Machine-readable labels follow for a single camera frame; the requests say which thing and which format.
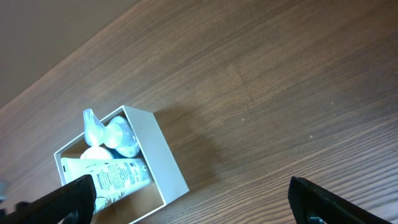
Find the white lidded blue jar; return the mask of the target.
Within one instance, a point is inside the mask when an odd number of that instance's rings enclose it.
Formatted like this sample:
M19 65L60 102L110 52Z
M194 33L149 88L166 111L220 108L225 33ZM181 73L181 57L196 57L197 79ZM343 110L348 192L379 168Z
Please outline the white lidded blue jar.
M103 147L92 146L83 152L80 159L114 159L114 156Z

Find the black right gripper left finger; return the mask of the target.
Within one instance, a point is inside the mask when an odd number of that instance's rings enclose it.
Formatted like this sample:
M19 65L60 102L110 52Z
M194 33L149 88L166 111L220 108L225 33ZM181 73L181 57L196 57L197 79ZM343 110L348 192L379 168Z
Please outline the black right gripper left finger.
M19 202L15 211L1 210L1 223L79 223L93 218L96 190L91 175L83 175L34 202Z

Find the white squeeze tube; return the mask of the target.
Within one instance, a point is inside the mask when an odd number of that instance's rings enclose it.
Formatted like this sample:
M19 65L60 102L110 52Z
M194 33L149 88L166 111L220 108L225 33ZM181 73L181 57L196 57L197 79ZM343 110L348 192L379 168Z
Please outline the white squeeze tube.
M96 190L94 212L153 183L152 174L141 158L72 159L62 158L65 180L69 183L83 175L91 175Z

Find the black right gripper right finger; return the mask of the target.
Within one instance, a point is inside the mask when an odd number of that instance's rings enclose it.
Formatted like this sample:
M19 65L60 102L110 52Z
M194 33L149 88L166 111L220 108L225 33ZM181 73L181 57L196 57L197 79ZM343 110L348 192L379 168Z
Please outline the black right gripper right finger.
M288 200L299 224L390 224L303 177L291 178Z

